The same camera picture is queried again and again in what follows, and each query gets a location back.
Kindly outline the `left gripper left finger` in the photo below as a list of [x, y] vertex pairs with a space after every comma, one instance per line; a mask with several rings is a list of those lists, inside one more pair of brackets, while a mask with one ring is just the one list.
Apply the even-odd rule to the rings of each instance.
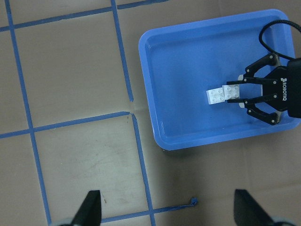
[[72, 219], [71, 226], [99, 226], [102, 220], [100, 190], [89, 191], [78, 212]]

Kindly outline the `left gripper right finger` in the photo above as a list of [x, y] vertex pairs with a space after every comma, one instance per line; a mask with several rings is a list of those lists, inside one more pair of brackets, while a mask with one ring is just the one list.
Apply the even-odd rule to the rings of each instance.
[[245, 189], [234, 192], [234, 221], [237, 226], [273, 226], [275, 223]]

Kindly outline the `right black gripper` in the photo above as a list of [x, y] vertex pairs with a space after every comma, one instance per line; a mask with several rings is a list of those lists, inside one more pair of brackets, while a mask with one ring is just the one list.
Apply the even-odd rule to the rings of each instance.
[[[246, 113], [269, 125], [280, 122], [280, 113], [287, 111], [293, 118], [301, 116], [301, 59], [293, 59], [287, 66], [278, 66], [265, 78], [254, 75], [265, 66], [276, 66], [279, 56], [270, 53], [245, 68], [245, 74], [240, 75], [237, 81], [228, 81], [227, 85], [260, 84], [263, 96], [254, 98], [228, 99], [227, 103], [238, 103], [247, 109]], [[256, 104], [266, 103], [276, 109], [274, 113], [267, 113], [259, 109]]]

